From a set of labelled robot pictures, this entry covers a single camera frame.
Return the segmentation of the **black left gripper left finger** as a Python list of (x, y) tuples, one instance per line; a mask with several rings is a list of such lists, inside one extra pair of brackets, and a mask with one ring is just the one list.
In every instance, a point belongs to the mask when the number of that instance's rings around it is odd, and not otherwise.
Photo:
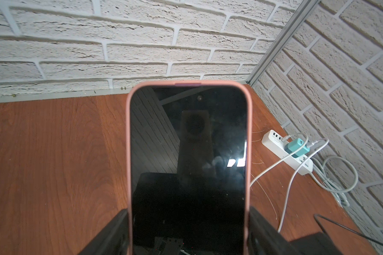
[(126, 255), (128, 245), (128, 210), (123, 209), (82, 249), (79, 255)]

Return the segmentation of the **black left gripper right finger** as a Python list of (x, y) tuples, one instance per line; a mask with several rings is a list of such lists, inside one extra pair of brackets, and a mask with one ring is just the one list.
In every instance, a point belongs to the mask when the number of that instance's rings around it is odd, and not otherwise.
[(300, 255), (301, 253), (256, 210), (250, 207), (248, 228), (249, 255)]

